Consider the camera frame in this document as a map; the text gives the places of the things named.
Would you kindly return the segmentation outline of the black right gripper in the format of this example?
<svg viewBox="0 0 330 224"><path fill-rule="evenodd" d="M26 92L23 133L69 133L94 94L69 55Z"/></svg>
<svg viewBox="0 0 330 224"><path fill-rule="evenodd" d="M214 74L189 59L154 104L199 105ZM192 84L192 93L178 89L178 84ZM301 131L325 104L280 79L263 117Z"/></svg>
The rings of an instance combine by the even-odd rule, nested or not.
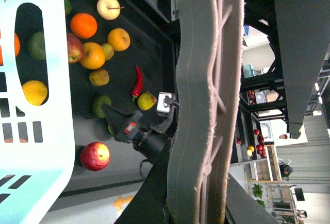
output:
<svg viewBox="0 0 330 224"><path fill-rule="evenodd" d="M115 130L114 139L122 143L139 144L152 141L165 134L173 123L178 100L174 93L160 92L158 94L156 113L163 118L159 124L143 120L140 110L126 112L115 106L103 104L105 120Z"/></svg>

